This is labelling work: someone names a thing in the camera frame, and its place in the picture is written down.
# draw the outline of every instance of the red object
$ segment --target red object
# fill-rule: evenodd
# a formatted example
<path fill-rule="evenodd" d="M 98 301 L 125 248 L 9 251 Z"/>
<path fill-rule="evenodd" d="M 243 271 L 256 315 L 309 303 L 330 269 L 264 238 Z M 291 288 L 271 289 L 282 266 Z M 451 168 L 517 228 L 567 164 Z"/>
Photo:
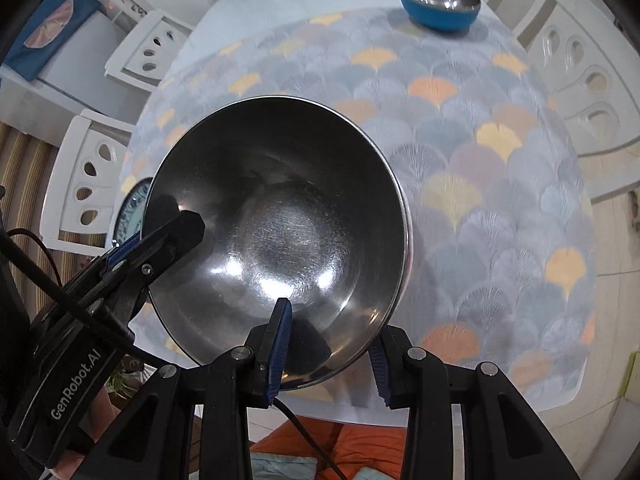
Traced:
<path fill-rule="evenodd" d="M 352 479 L 363 467 L 377 469 L 398 480 L 402 469 L 405 428 L 361 426 L 318 420 L 306 416 L 300 422 L 347 478 Z M 318 459 L 315 480 L 338 480 L 338 475 L 324 463 L 289 421 L 251 447 L 258 453 L 286 456 L 312 456 Z"/>
<path fill-rule="evenodd" d="M 28 48 L 42 48 L 58 37 L 74 13 L 74 0 L 66 0 L 24 41 Z"/>

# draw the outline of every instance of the orange cloth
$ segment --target orange cloth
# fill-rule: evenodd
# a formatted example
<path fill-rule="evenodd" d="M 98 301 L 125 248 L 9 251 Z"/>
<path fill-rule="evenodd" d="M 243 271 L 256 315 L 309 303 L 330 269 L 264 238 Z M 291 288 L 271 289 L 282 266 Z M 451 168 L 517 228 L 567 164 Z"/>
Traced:
<path fill-rule="evenodd" d="M 404 456 L 405 428 L 339 424 L 300 416 L 300 422 L 318 445 L 353 479 L 363 467 L 376 469 L 398 480 Z M 251 447 L 252 452 L 285 456 L 312 456 L 318 459 L 316 480 L 338 480 L 289 421 Z"/>

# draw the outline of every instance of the blue gripper pad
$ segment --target blue gripper pad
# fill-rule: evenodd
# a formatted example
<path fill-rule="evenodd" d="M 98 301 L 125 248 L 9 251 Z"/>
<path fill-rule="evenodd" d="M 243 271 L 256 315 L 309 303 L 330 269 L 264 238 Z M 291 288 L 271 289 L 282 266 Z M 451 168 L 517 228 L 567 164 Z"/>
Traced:
<path fill-rule="evenodd" d="M 378 395 L 385 401 L 385 406 L 389 405 L 391 398 L 391 375 L 389 373 L 389 361 L 386 358 L 382 341 L 377 337 L 369 346 L 369 360 L 373 369 L 373 376 L 376 378 Z"/>
<path fill-rule="evenodd" d="M 117 263 L 122 261 L 127 256 L 129 251 L 132 250 L 139 243 L 139 241 L 140 241 L 140 231 L 138 231 L 131 238 L 129 238 L 129 240 L 123 242 L 123 244 L 120 247 L 114 250 L 113 253 L 107 257 L 106 270 L 108 271 L 113 269 L 113 267 Z"/>
<path fill-rule="evenodd" d="M 291 308 L 291 302 L 287 300 L 284 306 L 282 317 L 280 318 L 280 325 L 276 332 L 276 337 L 273 340 L 273 347 L 271 347 L 271 354 L 267 361 L 267 388 L 266 395 L 269 404 L 273 402 L 273 399 L 280 391 L 280 381 L 282 380 L 282 373 L 284 371 L 284 364 L 287 360 L 287 349 L 289 349 L 289 338 L 291 336 L 291 325 L 293 322 L 293 310 Z"/>

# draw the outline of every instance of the blue cushion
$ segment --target blue cushion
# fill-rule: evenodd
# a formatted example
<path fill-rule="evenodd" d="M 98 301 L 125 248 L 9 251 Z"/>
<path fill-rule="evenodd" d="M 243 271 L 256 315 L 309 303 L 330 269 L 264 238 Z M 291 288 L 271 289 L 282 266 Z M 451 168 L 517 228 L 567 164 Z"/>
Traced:
<path fill-rule="evenodd" d="M 33 81 L 37 78 L 40 70 L 47 64 L 51 56 L 65 44 L 71 35 L 91 16 L 99 7 L 98 0 L 71 0 L 72 13 L 68 16 L 68 12 L 64 13 L 62 22 L 62 30 L 52 32 L 50 41 L 43 40 L 39 42 L 31 41 L 32 46 L 26 46 L 25 42 L 38 29 L 42 32 L 43 38 L 47 37 L 46 31 L 42 25 L 53 13 L 55 13 L 68 0 L 44 0 L 24 25 L 24 28 L 15 40 L 15 43 L 9 49 L 4 63 L 11 69 L 20 74 L 27 81 Z M 52 23 L 53 30 L 58 30 L 57 23 Z"/>

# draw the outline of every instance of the screw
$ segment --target screw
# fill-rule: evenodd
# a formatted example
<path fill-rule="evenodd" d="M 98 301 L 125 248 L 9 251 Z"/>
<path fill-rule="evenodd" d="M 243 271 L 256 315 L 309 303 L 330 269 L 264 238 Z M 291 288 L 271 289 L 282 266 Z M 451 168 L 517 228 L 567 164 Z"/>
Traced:
<path fill-rule="evenodd" d="M 420 348 L 419 346 L 412 346 L 406 351 L 406 354 L 416 361 L 421 361 L 425 357 L 427 357 L 427 351 L 424 348 Z"/>
<path fill-rule="evenodd" d="M 483 374 L 491 376 L 491 377 L 493 377 L 495 374 L 497 374 L 498 370 L 499 370 L 499 368 L 495 364 L 490 362 L 490 361 L 485 361 L 484 363 L 482 363 L 480 365 L 480 371 Z"/>
<path fill-rule="evenodd" d="M 178 371 L 174 365 L 164 365 L 162 368 L 158 370 L 158 375 L 163 379 L 168 379 L 169 377 L 173 377 L 175 373 Z"/>
<path fill-rule="evenodd" d="M 251 349 L 247 346 L 236 346 L 231 351 L 231 357 L 236 361 L 247 359 L 251 355 Z"/>
<path fill-rule="evenodd" d="M 95 300 L 88 309 L 89 314 L 93 314 L 101 306 L 102 300 Z"/>

